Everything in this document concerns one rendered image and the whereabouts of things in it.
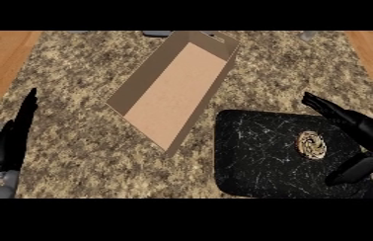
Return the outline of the black marbled tray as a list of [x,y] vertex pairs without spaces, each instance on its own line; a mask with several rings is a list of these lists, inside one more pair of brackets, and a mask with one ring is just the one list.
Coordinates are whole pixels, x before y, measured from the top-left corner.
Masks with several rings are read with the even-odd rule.
[[[314,131],[326,155],[313,160],[296,147],[302,132]],[[214,179],[233,196],[261,199],[360,199],[370,179],[327,186],[325,178],[361,152],[360,145],[322,116],[224,110],[215,116]]]

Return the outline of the swirled frosted cupcake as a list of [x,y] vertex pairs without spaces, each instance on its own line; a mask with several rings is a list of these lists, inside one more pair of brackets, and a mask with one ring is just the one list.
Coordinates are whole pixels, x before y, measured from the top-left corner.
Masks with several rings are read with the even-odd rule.
[[311,130],[301,133],[298,137],[298,150],[304,157],[320,160],[326,155],[326,143],[322,135]]

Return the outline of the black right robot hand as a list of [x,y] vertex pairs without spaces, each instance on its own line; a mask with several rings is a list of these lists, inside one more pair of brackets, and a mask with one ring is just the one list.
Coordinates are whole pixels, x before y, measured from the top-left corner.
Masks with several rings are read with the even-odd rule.
[[347,110],[336,103],[305,92],[302,103],[339,127],[350,138],[366,148],[326,176],[325,183],[332,187],[360,182],[373,173],[373,119]]

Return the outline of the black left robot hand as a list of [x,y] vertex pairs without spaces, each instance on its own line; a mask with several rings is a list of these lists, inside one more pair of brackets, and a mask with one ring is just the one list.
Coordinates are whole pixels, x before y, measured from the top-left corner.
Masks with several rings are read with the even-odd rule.
[[33,89],[21,105],[16,117],[0,129],[0,172],[19,171],[27,154],[28,133],[38,108],[37,89]]

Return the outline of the grey flat object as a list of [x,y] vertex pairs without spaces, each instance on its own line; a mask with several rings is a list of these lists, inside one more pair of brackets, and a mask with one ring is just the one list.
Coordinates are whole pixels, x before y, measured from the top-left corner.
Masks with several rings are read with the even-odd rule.
[[173,31],[143,31],[143,35],[152,38],[165,38],[171,33]]

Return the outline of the open cardboard box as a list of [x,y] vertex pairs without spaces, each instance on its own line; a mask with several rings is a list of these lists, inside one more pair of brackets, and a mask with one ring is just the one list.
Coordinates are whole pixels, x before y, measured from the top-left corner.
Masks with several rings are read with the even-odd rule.
[[173,155],[233,68],[239,41],[218,31],[176,31],[106,104]]

